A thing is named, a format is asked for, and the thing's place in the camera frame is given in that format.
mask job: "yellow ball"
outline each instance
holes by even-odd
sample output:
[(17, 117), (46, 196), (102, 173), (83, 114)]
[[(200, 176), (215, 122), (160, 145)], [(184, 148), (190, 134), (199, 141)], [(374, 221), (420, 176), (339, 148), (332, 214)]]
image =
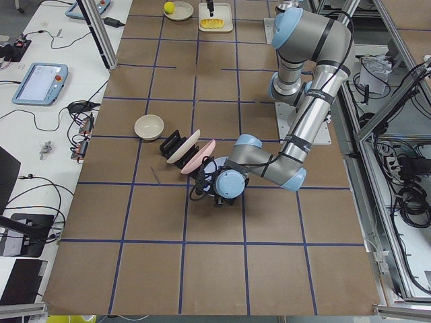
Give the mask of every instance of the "yellow ball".
[(175, 4), (173, 2), (170, 2), (170, 1), (166, 2), (164, 4), (163, 10), (168, 15), (170, 15), (171, 13), (174, 13), (174, 11), (175, 11)]

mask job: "white bowl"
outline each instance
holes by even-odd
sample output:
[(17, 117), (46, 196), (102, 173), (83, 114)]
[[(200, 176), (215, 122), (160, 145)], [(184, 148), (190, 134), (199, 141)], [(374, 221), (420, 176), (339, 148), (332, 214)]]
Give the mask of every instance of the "white bowl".
[(144, 140), (156, 140), (162, 134), (164, 123), (155, 114), (147, 114), (135, 122), (135, 132)]

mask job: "white table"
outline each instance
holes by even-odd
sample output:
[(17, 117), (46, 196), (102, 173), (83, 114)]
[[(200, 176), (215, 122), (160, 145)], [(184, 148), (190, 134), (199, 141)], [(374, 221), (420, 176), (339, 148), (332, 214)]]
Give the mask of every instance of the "white table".
[[(113, 17), (126, 22), (132, 0), (114, 0), (102, 17)], [(73, 40), (87, 34), (89, 29), (83, 20), (73, 20), (65, 15), (67, 7), (55, 2), (43, 3), (34, 14), (32, 20), (27, 25), (24, 33), (47, 30), (55, 38), (54, 47), (65, 46)], [(124, 28), (113, 28), (106, 26), (112, 46), (117, 51)], [(69, 75), (65, 82), (65, 87), (61, 91), (58, 99), (52, 106), (18, 106), (11, 102), (11, 98), (17, 89), (16, 84), (3, 84), (0, 86), (0, 116), (15, 109), (27, 110), (35, 113), (36, 122), (40, 128), (54, 129), (57, 126), (57, 115), (59, 111), (70, 102), (76, 100), (88, 100), (93, 93), (109, 78), (102, 59), (96, 48), (92, 35), (77, 41), (69, 48), (52, 50), (50, 47), (51, 37), (47, 33), (31, 34), (28, 39), (32, 43), (19, 63), (12, 63), (6, 70), (0, 71), (1, 80), (21, 81), (32, 63), (61, 63), (69, 68)], [(92, 101), (101, 102), (104, 88), (96, 94)], [(15, 158), (21, 161), (20, 175), (29, 173), (35, 176), (49, 178), (55, 184), (66, 186), (74, 191), (81, 171), (81, 166), (71, 160), (71, 147), (67, 139), (67, 129), (71, 124), (71, 119), (66, 110), (61, 114), (60, 127), (55, 132), (42, 132), (34, 127), (33, 116), (23, 112), (14, 112), (10, 116), (0, 119), (0, 146), (6, 149)], [(70, 131), (76, 134), (78, 127), (74, 125)], [(45, 142), (53, 143), (53, 150), (40, 160), (40, 146)], [(29, 188), (47, 184), (43, 180), (18, 180), (13, 190), (15, 196)], [(67, 216), (71, 204), (72, 196), (61, 190), (63, 203), (61, 211)], [(58, 195), (52, 186), (38, 188), (25, 194), (21, 198), (12, 202), (9, 207), (19, 207), (26, 205), (46, 205), (58, 206)], [(47, 209), (26, 209), (19, 210), (22, 213), (47, 213), (55, 214)], [(10, 217), (17, 210), (6, 210), (5, 216)], [(47, 244), (39, 259), (48, 262), (39, 293), (43, 295), (48, 278), (53, 267), (57, 245)], [(3, 294), (10, 272), (16, 258), (0, 257), (0, 295)]]

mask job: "yellow food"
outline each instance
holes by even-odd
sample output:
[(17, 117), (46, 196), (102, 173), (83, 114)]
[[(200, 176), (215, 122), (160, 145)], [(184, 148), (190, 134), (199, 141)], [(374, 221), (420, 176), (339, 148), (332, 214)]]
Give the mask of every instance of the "yellow food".
[(201, 27), (207, 29), (223, 28), (224, 20), (219, 18), (208, 18), (201, 20)]
[(168, 15), (170, 15), (171, 13), (174, 13), (174, 11), (175, 11), (175, 4), (173, 2), (170, 2), (170, 1), (166, 2), (163, 6), (163, 10)]

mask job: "blue joint cap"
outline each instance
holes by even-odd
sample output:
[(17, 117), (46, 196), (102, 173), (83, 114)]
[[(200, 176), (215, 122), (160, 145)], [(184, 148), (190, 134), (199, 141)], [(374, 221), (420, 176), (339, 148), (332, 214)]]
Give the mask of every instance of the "blue joint cap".
[(236, 170), (226, 170), (215, 180), (215, 190), (225, 199), (234, 199), (245, 188), (244, 176)]
[(305, 83), (305, 93), (307, 93), (311, 87), (312, 81), (308, 81), (307, 83)]
[(291, 7), (275, 18), (275, 32), (272, 38), (272, 46), (279, 49), (289, 39), (298, 25), (303, 8)]
[(275, 72), (273, 75), (272, 75), (272, 78), (271, 78), (271, 81), (269, 81), (269, 87), (268, 87), (268, 96), (272, 99), (272, 100), (275, 100), (275, 98), (273, 97), (273, 95), (272, 95), (272, 88), (273, 88), (273, 84), (274, 84), (274, 80), (275, 80), (275, 77), (277, 76), (277, 72)]
[(234, 146), (239, 145), (252, 145), (258, 148), (262, 148), (262, 141), (258, 140), (255, 136), (243, 134), (238, 137)]
[(292, 176), (286, 183), (281, 185), (281, 188), (285, 190), (292, 190), (296, 192), (302, 186), (302, 183), (305, 180), (305, 176), (307, 175), (307, 171), (304, 168), (301, 168), (296, 172), (295, 175)]

